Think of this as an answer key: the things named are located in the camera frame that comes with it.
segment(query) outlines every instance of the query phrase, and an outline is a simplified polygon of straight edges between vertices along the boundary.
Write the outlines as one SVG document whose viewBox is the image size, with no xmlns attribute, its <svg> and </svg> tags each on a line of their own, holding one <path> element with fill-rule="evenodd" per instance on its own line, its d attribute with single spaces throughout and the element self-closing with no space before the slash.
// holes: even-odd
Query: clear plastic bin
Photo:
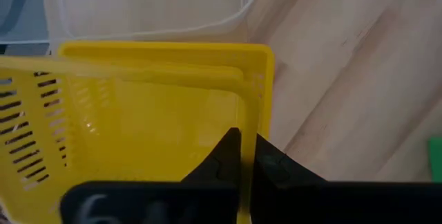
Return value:
<svg viewBox="0 0 442 224">
<path fill-rule="evenodd" d="M 0 44 L 48 42 L 43 0 L 0 0 Z"/>
<path fill-rule="evenodd" d="M 50 38 L 170 39 L 233 30 L 253 0 L 45 0 Z"/>
</svg>

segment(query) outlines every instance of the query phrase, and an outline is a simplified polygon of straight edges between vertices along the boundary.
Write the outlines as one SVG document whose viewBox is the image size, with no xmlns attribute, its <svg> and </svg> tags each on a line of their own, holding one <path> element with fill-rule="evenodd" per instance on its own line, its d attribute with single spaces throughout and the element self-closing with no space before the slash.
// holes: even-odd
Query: light wood surface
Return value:
<svg viewBox="0 0 442 224">
<path fill-rule="evenodd" d="M 250 38 L 276 55 L 272 143 L 329 180 L 430 180 L 427 139 L 442 134 L 442 0 L 258 0 L 256 9 Z"/>
</svg>

